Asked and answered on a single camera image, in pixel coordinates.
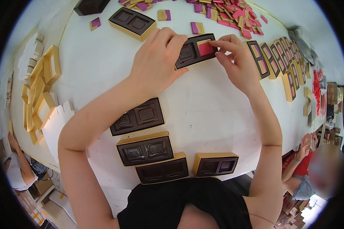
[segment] hand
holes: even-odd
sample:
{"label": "hand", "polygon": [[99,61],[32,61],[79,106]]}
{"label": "hand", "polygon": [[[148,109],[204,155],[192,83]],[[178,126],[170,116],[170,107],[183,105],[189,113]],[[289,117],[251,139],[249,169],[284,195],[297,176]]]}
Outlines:
{"label": "hand", "polygon": [[19,144],[18,144],[17,140],[15,139],[14,135],[11,135],[9,133],[8,134],[8,140],[9,140],[10,146],[13,147],[13,149],[15,149],[15,150],[20,149]]}
{"label": "hand", "polygon": [[297,153],[298,160],[303,160],[310,152],[312,134],[306,134],[301,141],[301,149]]}
{"label": "hand", "polygon": [[226,35],[217,41],[209,42],[211,46],[219,47],[215,53],[220,64],[225,68],[228,78],[240,91],[248,96],[257,90],[259,71],[252,54],[236,35]]}
{"label": "hand", "polygon": [[155,28],[135,54],[129,78],[141,87],[148,98],[169,87],[187,68],[174,70],[186,35],[178,35],[168,27]]}
{"label": "hand", "polygon": [[316,132],[312,133],[312,141],[314,142],[314,146],[315,146],[315,149],[316,149],[317,143],[318,143]]}

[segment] wristwatch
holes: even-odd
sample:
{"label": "wristwatch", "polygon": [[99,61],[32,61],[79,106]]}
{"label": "wristwatch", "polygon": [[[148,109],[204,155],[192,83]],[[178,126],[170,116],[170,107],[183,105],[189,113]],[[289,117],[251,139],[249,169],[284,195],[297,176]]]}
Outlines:
{"label": "wristwatch", "polygon": [[297,154],[294,156],[294,161],[296,162],[296,164],[301,163],[301,160],[297,158]]}

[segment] woman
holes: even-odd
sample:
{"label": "woman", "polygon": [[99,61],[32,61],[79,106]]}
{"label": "woman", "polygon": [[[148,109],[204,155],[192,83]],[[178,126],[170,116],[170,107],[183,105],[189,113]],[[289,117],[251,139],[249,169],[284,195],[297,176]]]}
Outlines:
{"label": "woman", "polygon": [[129,195],[128,207],[112,217],[86,150],[123,113],[157,96],[188,71],[174,70],[186,40],[170,28],[154,29],[136,53],[130,75],[64,126],[58,143],[60,168],[79,228],[271,229],[277,220],[282,207],[282,133],[259,83],[254,59],[235,35],[210,44],[220,48],[218,61],[230,81],[248,97],[260,132],[261,154],[249,196],[235,195],[215,178],[138,185]]}
{"label": "woman", "polygon": [[283,165],[282,183],[293,200],[307,200],[315,194],[308,177],[308,164],[316,149],[318,139],[316,133],[306,134],[301,141],[301,149],[289,156]]}

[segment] black shirt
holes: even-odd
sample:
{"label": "black shirt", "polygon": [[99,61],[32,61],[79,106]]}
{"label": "black shirt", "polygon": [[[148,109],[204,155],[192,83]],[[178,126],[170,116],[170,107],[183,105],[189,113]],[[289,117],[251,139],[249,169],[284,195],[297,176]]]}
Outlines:
{"label": "black shirt", "polygon": [[186,204],[214,217],[220,229],[252,228],[246,203],[216,178],[136,186],[117,215],[120,229],[177,228]]}

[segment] purple chocolate wrapper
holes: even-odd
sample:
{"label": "purple chocolate wrapper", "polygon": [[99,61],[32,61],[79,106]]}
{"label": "purple chocolate wrapper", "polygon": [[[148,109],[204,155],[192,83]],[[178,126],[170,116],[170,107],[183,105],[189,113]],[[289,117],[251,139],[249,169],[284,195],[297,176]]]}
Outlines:
{"label": "purple chocolate wrapper", "polygon": [[202,12],[202,11],[203,11],[202,7],[203,7],[203,5],[194,4],[195,13],[200,13],[200,12]]}
{"label": "purple chocolate wrapper", "polygon": [[193,34],[199,34],[199,30],[197,29],[196,22],[191,22],[191,30],[193,30]]}
{"label": "purple chocolate wrapper", "polygon": [[97,26],[97,27],[101,26],[101,21],[99,20],[99,18],[96,18],[92,21],[92,27],[94,26]]}
{"label": "purple chocolate wrapper", "polygon": [[165,10],[164,12],[167,15],[167,20],[166,21],[170,21],[171,20],[171,12],[170,12],[170,10]]}
{"label": "purple chocolate wrapper", "polygon": [[211,8],[209,8],[209,7],[207,7],[207,9],[206,9],[206,17],[207,18],[212,18],[212,12],[211,12]]}
{"label": "purple chocolate wrapper", "polygon": [[138,2],[136,4],[142,11],[146,11],[147,7],[149,7],[149,5],[145,2]]}

